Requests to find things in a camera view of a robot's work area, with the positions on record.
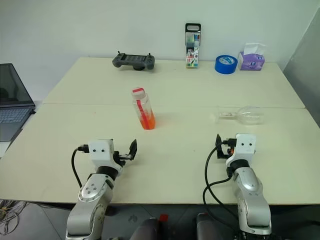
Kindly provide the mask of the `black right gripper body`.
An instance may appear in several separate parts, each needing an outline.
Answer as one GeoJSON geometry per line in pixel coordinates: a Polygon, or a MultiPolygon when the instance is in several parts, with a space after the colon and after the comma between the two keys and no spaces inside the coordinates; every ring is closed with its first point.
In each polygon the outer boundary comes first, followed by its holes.
{"type": "Polygon", "coordinates": [[[234,154],[234,146],[226,144],[216,145],[216,156],[218,159],[228,159],[234,154]]]}

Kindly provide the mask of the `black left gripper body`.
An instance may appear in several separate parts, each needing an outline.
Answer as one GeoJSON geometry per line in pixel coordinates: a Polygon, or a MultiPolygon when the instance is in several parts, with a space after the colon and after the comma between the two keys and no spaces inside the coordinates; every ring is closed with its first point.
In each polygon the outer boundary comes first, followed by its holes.
{"type": "Polygon", "coordinates": [[[125,166],[126,161],[132,161],[133,157],[129,153],[120,154],[118,151],[115,151],[113,154],[113,160],[115,161],[116,164],[120,166],[125,166]]]}

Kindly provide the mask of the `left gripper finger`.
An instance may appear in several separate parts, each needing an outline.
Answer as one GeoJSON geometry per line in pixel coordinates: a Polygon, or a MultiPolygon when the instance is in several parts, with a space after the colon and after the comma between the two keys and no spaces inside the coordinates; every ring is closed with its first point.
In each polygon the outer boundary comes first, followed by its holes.
{"type": "Polygon", "coordinates": [[[129,159],[131,161],[135,158],[137,150],[138,150],[138,145],[137,145],[137,140],[135,139],[132,141],[129,147],[129,159]]]}

